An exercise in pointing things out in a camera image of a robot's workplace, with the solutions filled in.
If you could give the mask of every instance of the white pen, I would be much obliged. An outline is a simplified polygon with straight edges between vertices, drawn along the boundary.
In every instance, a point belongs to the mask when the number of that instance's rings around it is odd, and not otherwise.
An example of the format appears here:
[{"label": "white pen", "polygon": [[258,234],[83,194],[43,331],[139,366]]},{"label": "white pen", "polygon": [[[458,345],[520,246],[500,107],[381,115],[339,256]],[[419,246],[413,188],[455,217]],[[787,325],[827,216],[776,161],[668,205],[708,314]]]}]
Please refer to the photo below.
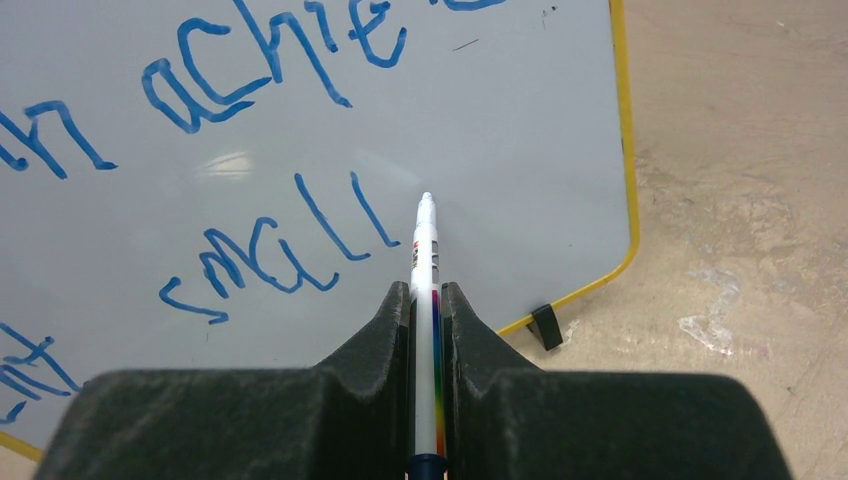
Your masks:
[{"label": "white pen", "polygon": [[410,480],[442,478],[445,472],[442,404],[441,315],[439,313],[439,244],[436,204],[429,192],[418,203],[412,238],[412,281],[415,308],[415,397],[413,456]]}]

